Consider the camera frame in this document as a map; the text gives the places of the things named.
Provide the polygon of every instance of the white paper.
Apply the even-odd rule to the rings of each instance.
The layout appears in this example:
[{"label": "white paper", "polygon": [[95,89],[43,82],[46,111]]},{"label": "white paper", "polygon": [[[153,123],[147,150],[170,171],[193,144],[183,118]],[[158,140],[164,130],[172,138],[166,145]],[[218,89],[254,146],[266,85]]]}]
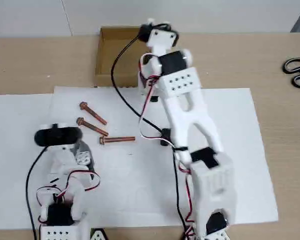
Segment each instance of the white paper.
[{"label": "white paper", "polygon": [[[52,94],[0,95],[0,229],[30,228],[26,177],[42,147],[34,135],[47,122]],[[29,182],[29,200],[37,223],[36,189],[49,169],[43,155]]]},{"label": "white paper", "polygon": [[[138,112],[144,102],[135,88],[120,90]],[[278,220],[277,204],[268,171],[254,102],[248,88],[202,90],[224,149],[235,167],[237,215],[235,222],[262,223]],[[79,103],[88,102],[108,121],[103,126]],[[98,189],[88,193],[88,220],[94,227],[144,227],[180,225],[176,211],[176,190],[172,151],[157,141],[139,137],[138,118],[126,107],[113,88],[56,87],[51,107],[53,122],[76,125],[77,117],[109,132],[109,136],[137,136],[136,142],[99,145],[99,135],[82,127],[101,176]],[[169,127],[160,102],[151,103],[146,118],[160,128]],[[158,134],[146,124],[148,134]],[[190,129],[190,150],[203,147],[206,140]],[[180,206],[185,216],[189,209],[185,179],[179,174]]]},{"label": "white paper", "polygon": [[[121,89],[127,100],[141,108],[144,97],[136,89]],[[238,193],[236,223],[278,220],[276,200],[265,159],[257,116],[249,89],[203,90],[209,112],[233,159]],[[124,105],[112,88],[56,87],[50,118],[51,94],[0,95],[0,229],[31,227],[25,199],[29,167],[42,150],[34,142],[41,124],[66,122],[75,125],[77,117],[106,129],[110,136],[137,136],[136,142],[99,145],[99,135],[81,128],[84,141],[92,150],[95,170],[101,185],[87,192],[86,207],[92,227],[176,226],[175,179],[172,152],[156,141],[139,137],[138,118]],[[79,103],[86,101],[108,121],[104,127]],[[146,117],[161,128],[169,127],[160,103],[151,103]],[[149,135],[157,132],[146,124]],[[190,149],[205,140],[191,129]],[[50,161],[43,154],[34,167],[29,185],[29,200],[36,220],[39,204],[36,189],[46,183]],[[188,212],[185,179],[179,174],[180,206]]]}]

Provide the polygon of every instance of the table surface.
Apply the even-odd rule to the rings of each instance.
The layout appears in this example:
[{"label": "table surface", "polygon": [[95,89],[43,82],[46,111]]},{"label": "table surface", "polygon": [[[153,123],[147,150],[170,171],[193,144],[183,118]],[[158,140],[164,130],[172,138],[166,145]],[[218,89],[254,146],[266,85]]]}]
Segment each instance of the table surface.
[{"label": "table surface", "polygon": [[[230,237],[300,239],[300,89],[281,71],[284,60],[300,57],[300,33],[183,34],[178,45],[192,52],[204,88],[250,88],[254,100],[279,221],[235,225]],[[97,36],[0,38],[0,94],[93,86],[97,47]],[[110,240],[177,240],[181,228],[107,228],[106,233]],[[30,240],[32,233],[0,230],[1,239]]]}]

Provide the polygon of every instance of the open box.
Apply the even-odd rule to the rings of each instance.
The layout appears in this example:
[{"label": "open box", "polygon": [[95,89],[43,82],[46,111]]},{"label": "open box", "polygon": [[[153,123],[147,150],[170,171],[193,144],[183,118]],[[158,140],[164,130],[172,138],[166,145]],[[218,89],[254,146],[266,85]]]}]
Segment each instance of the open box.
[{"label": "open box", "polygon": [[[95,80],[97,86],[111,86],[111,67],[119,52],[139,32],[139,27],[102,27],[96,61]],[[114,69],[118,87],[138,85],[138,61],[142,54],[149,52],[146,44],[137,40],[121,56]]]}]

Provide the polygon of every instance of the copper bolt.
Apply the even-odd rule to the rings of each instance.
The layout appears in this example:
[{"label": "copper bolt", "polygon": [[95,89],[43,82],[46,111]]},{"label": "copper bolt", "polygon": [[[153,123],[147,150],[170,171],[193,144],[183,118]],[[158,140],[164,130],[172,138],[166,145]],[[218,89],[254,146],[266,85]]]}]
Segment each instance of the copper bolt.
[{"label": "copper bolt", "polygon": [[100,133],[101,135],[103,136],[108,136],[109,134],[105,131],[105,130],[102,130],[94,125],[92,125],[91,123],[85,121],[85,119],[83,117],[78,117],[77,120],[76,120],[76,123],[80,126],[80,125],[83,125],[97,133]]},{"label": "copper bolt", "polygon": [[116,142],[133,142],[136,140],[135,136],[122,136],[122,137],[104,137],[99,138],[99,143],[105,145],[106,143],[116,143]]},{"label": "copper bolt", "polygon": [[103,125],[107,125],[107,121],[104,120],[102,117],[100,117],[98,114],[96,114],[96,112],[93,111],[90,107],[88,107],[88,103],[86,103],[85,101],[82,101],[79,104],[79,107],[81,110],[86,110],[88,113],[90,113],[95,119],[97,119]]}]

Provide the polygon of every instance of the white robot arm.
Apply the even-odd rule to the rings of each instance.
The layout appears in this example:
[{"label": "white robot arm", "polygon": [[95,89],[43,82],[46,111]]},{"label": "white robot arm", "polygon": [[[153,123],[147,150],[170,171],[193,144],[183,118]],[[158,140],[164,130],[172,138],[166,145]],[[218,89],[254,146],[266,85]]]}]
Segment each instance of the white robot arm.
[{"label": "white robot arm", "polygon": [[[170,140],[175,146],[175,157],[192,175],[195,237],[198,240],[227,240],[225,230],[234,223],[236,216],[233,162],[223,153],[217,127],[208,114],[198,73],[192,67],[192,55],[188,50],[166,53],[176,45],[179,37],[169,24],[154,25],[149,21],[141,26],[139,36],[151,53],[140,59],[138,88],[145,94],[150,88],[148,79],[158,78],[153,96],[162,99],[171,127]],[[188,100],[189,110],[181,108],[180,96]],[[197,126],[209,147],[189,152],[191,125]]]},{"label": "white robot arm", "polygon": [[37,190],[41,205],[42,239],[90,239],[84,197],[100,184],[91,151],[77,127],[53,124],[35,134],[35,142],[47,147],[51,169],[47,184]]}]

